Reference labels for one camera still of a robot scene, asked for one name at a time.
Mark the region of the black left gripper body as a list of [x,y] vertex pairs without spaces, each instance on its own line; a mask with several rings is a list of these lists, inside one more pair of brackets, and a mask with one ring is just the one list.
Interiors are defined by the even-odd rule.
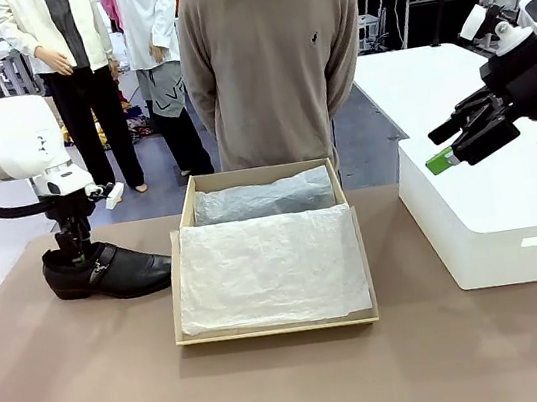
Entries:
[[82,190],[62,197],[51,197],[45,216],[57,222],[62,235],[72,239],[89,236],[91,228],[88,217],[92,212],[92,201]]

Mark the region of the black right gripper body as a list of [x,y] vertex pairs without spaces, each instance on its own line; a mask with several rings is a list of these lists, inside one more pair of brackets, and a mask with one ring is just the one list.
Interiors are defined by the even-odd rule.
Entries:
[[537,36],[530,35],[504,55],[494,55],[480,68],[485,86],[504,104],[504,115],[537,121]]

